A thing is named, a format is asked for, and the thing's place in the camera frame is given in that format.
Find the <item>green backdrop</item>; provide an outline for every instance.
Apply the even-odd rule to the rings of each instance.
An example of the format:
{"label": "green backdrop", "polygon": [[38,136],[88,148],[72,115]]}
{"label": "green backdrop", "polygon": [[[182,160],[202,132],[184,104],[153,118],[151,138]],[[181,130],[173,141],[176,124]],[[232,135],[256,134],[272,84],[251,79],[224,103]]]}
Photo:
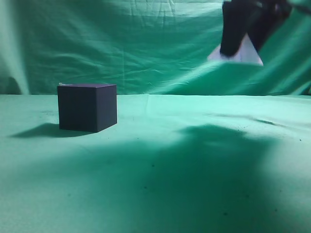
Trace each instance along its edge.
{"label": "green backdrop", "polygon": [[115,83],[119,94],[286,95],[310,86],[311,17],[296,11],[264,67],[208,63],[221,0],[0,0],[0,94]]}

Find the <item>dark blue cube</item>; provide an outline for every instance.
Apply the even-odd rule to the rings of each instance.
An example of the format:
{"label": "dark blue cube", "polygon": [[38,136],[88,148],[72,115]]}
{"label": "dark blue cube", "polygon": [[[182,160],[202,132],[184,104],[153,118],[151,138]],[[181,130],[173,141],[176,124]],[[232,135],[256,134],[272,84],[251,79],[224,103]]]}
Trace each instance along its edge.
{"label": "dark blue cube", "polygon": [[57,87],[59,128],[97,133],[117,123],[117,86],[66,84]]}

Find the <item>green cloth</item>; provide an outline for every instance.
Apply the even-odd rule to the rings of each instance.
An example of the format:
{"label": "green cloth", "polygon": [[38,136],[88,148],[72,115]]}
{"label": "green cloth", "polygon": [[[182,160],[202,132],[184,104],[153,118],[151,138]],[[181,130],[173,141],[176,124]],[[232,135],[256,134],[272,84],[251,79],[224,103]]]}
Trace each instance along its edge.
{"label": "green cloth", "polygon": [[222,0],[1,0],[0,94],[56,94],[59,82],[178,95],[296,95],[310,86],[311,17],[293,12],[262,49],[264,67],[208,63],[221,41],[221,7]]}
{"label": "green cloth", "polygon": [[1,233],[310,233],[311,97],[118,96],[100,133],[0,95]]}

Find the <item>cube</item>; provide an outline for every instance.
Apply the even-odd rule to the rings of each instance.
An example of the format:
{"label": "cube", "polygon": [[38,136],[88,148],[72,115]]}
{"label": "cube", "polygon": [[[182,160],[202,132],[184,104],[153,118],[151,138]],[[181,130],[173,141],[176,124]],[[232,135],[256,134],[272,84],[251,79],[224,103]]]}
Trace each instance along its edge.
{"label": "cube", "polygon": [[61,84],[57,97],[62,130],[97,133],[117,123],[114,84]]}

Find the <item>white paper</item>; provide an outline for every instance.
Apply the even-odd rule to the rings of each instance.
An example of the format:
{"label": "white paper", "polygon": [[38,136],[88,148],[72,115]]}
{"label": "white paper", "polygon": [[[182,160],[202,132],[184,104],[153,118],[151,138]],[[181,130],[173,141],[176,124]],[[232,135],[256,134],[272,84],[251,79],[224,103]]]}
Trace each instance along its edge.
{"label": "white paper", "polygon": [[220,45],[207,57],[208,61],[223,61],[223,62],[239,62],[263,66],[263,62],[259,57],[252,41],[248,34],[242,40],[240,49],[232,57],[226,57],[220,54]]}

